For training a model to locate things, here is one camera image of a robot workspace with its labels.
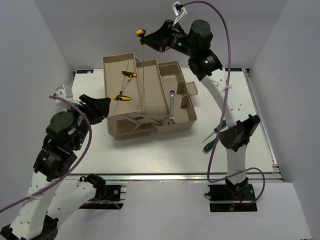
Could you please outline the yellow black T-handle hex key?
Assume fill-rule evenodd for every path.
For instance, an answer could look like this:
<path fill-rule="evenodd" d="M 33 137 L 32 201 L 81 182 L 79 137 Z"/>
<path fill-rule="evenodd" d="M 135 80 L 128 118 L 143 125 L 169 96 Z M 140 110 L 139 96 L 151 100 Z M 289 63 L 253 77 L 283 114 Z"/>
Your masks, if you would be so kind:
<path fill-rule="evenodd" d="M 114 100 L 114 101 L 118 101 L 118 102 L 119 102 L 119 101 L 125 101 L 125 102 L 127 102 L 127 101 L 131 101 L 132 98 L 129 97 L 129 96 L 123 95 L 123 91 L 121 90 L 118 95 L 114 95 L 114 96 L 113 96 L 113 100 Z"/>

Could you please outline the long yellow black T-handle key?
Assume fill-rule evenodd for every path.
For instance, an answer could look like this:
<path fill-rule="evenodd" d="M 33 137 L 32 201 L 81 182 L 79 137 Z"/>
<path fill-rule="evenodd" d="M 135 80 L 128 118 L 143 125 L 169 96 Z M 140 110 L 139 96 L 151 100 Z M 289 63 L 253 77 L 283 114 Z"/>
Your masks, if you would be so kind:
<path fill-rule="evenodd" d="M 132 78 L 136 78 L 138 76 L 136 72 L 128 71 L 127 69 L 123 70 L 121 73 L 124 75 L 124 78 L 127 78 L 128 82 L 130 82 Z"/>

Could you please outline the beige plastic toolbox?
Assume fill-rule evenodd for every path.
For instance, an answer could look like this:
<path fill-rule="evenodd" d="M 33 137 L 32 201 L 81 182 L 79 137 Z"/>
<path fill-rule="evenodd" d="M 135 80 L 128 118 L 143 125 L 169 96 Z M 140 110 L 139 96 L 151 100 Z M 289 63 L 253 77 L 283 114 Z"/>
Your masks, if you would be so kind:
<path fill-rule="evenodd" d="M 115 141 L 189 130 L 197 120 L 192 96 L 198 94 L 194 82 L 187 82 L 177 61 L 140 61 L 134 53 L 105 56 L 103 77 L 105 96 L 111 99 L 107 117 L 108 133 Z M 143 97 L 143 67 L 145 97 Z M 137 73 L 127 81 L 122 71 Z M 123 91 L 130 101 L 115 101 Z M 174 91 L 174 124 L 169 124 L 170 91 Z"/>

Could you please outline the silver ratchet wrench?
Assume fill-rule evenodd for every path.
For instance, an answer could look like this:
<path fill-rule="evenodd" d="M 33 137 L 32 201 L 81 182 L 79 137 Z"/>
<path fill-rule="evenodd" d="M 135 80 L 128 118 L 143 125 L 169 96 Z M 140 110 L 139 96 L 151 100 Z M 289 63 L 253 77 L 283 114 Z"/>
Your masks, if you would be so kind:
<path fill-rule="evenodd" d="M 175 97 L 175 91 L 171 90 L 169 92 L 170 95 L 170 116 L 168 120 L 168 124 L 174 124 L 175 123 L 175 118 L 174 118 L 174 97 Z"/>

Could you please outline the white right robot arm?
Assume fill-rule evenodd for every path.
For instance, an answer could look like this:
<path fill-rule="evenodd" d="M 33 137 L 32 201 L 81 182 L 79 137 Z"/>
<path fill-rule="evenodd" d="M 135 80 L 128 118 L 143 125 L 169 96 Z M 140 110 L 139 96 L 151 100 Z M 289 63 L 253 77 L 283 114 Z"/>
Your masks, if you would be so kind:
<path fill-rule="evenodd" d="M 257 126 L 260 123 L 258 115 L 252 115 L 243 106 L 235 91 L 228 85 L 227 80 L 213 76 L 215 71 L 222 71 L 223 65 L 211 50 L 213 33 L 208 22 L 195 20 L 190 30 L 185 33 L 179 23 L 166 20 L 155 32 L 146 34 L 144 29 L 138 30 L 136 36 L 140 43 L 163 53 L 168 49 L 189 56 L 188 66 L 192 73 L 210 92 L 221 112 L 227 129 L 216 139 L 226 149 L 227 175 L 226 195 L 236 200 L 244 193 L 249 184 L 246 169 L 246 151 Z"/>

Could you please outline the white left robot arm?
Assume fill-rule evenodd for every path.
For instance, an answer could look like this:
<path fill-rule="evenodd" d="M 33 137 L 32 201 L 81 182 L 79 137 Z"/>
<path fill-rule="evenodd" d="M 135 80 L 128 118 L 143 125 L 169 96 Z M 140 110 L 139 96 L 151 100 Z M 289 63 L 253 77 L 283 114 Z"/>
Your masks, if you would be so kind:
<path fill-rule="evenodd" d="M 92 141 L 92 126 L 109 115 L 111 99 L 82 94 L 79 103 L 74 104 L 57 95 L 50 98 L 60 100 L 70 108 L 56 113 L 45 130 L 26 197 L 1 209 L 4 212 L 22 204 L 15 220 L 0 231 L 6 240 L 53 240 L 63 220 L 88 200 L 99 200 L 106 193 L 106 181 L 91 173 L 62 203 L 51 206 L 60 183 L 83 159 L 75 152 L 81 149 L 85 140 Z"/>

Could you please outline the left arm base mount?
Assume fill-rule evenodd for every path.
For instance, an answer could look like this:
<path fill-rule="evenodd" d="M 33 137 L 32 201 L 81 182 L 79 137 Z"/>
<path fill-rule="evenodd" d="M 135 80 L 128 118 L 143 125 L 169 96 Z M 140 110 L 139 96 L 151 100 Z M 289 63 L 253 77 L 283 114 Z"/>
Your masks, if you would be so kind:
<path fill-rule="evenodd" d="M 92 199 L 79 208 L 87 210 L 121 210 L 126 199 L 126 193 L 126 182 L 107 181 L 104 189 L 100 190 Z"/>

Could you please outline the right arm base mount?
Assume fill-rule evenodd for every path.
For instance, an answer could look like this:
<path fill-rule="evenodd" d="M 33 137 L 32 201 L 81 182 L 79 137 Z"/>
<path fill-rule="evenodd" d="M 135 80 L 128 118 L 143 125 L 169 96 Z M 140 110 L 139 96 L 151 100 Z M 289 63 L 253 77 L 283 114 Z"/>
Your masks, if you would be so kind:
<path fill-rule="evenodd" d="M 237 193 L 226 184 L 208 185 L 208 192 L 204 197 L 209 201 L 211 213 L 244 213 L 257 212 L 255 191 L 252 184 L 241 189 Z"/>

